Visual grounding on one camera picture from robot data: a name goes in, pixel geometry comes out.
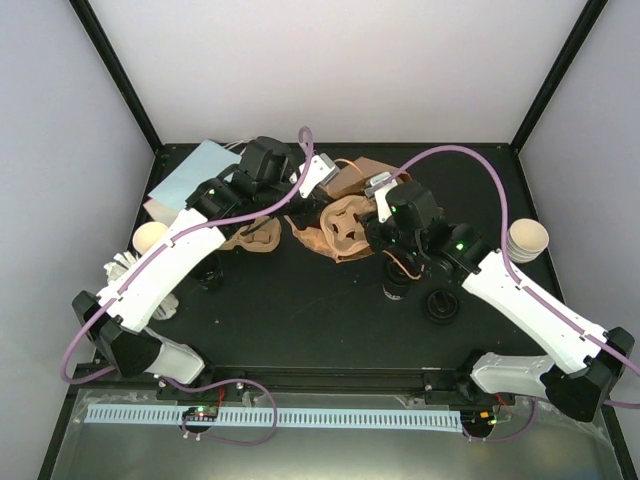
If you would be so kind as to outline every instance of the white bracket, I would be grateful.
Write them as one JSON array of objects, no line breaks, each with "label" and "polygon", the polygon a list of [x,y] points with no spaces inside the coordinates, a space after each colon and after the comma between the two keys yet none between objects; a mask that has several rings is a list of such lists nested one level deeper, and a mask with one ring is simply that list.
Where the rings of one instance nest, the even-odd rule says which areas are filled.
[{"label": "white bracket", "polygon": [[389,172],[382,172],[371,177],[367,182],[370,186],[365,190],[365,195],[369,198],[371,198],[371,193],[373,193],[376,205],[378,206],[378,220],[380,223],[384,223],[391,218],[391,208],[387,203],[387,193],[389,193],[389,190],[393,187],[397,187],[398,182],[396,180],[391,180],[389,183],[385,183],[377,190],[375,188],[377,185],[383,184],[387,181],[389,177],[391,177]]},{"label": "white bracket", "polygon": [[[300,165],[300,173],[304,170],[304,164]],[[311,167],[309,173],[307,173],[304,183],[300,187],[300,196],[307,198],[314,188],[320,184],[326,184],[333,179],[338,173],[339,169],[336,167],[333,160],[326,154],[314,155],[311,159]],[[289,177],[289,182],[296,183],[298,176],[293,173]]]}]

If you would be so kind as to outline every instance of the black cylinder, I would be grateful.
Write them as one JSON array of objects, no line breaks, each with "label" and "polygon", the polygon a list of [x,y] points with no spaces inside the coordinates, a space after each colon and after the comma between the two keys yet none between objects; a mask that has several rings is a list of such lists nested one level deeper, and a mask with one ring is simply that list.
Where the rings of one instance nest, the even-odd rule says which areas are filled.
[{"label": "black cylinder", "polygon": [[391,300],[402,300],[409,292],[411,279],[391,258],[382,264],[382,291]]},{"label": "black cylinder", "polygon": [[203,258],[189,272],[189,277],[197,280],[200,286],[208,291],[215,291],[222,287],[224,276],[218,254],[213,252]]}]

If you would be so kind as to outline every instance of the black table surface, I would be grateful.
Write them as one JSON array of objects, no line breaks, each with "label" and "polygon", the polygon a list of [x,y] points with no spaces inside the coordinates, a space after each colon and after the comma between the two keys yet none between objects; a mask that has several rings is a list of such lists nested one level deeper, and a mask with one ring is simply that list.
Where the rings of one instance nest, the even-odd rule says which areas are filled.
[{"label": "black table surface", "polygon": [[[399,166],[430,145],[321,144],[332,158],[365,156]],[[160,178],[195,146],[168,147]],[[499,173],[509,200],[510,222],[534,217],[519,159],[502,146],[475,146]],[[500,208],[483,167],[460,153],[441,153],[410,170],[433,191],[452,223],[474,225],[490,245],[499,245]],[[487,303],[456,289],[460,313],[447,326],[429,322],[421,301],[444,279],[423,279],[402,301],[381,289],[379,255],[336,264],[300,244],[282,221],[278,248],[268,254],[240,248],[220,252],[224,287],[218,292],[183,281],[175,294],[178,313],[152,321],[158,333],[195,346],[217,365],[340,369],[455,368],[473,349],[503,355],[542,350]],[[545,253],[521,269],[557,294]]]}]

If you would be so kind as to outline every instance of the black round base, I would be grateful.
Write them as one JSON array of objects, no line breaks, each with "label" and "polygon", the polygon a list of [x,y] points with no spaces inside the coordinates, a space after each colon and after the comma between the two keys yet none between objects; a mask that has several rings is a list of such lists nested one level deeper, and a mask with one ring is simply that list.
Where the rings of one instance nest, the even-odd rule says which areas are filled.
[{"label": "black round base", "polygon": [[422,311],[427,319],[438,325],[452,323],[460,310],[458,297],[450,290],[439,288],[428,293],[422,302]]}]

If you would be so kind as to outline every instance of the red wire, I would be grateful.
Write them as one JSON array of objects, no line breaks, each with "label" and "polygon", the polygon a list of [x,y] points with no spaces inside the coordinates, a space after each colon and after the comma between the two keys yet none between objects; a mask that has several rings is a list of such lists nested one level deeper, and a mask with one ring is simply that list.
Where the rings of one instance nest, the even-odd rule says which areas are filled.
[{"label": "red wire", "polygon": [[513,413],[513,410],[511,410],[511,408],[509,407],[509,405],[507,405],[507,402],[505,402],[502,397],[500,396],[499,393],[496,393],[496,397],[498,397],[498,401],[504,405],[505,407],[507,407],[507,410],[509,410],[509,413]]},{"label": "red wire", "polygon": [[224,400],[225,392],[226,390],[224,389],[224,387],[220,387],[220,394],[218,396],[218,408],[220,408],[220,405],[222,405],[222,400]]}]

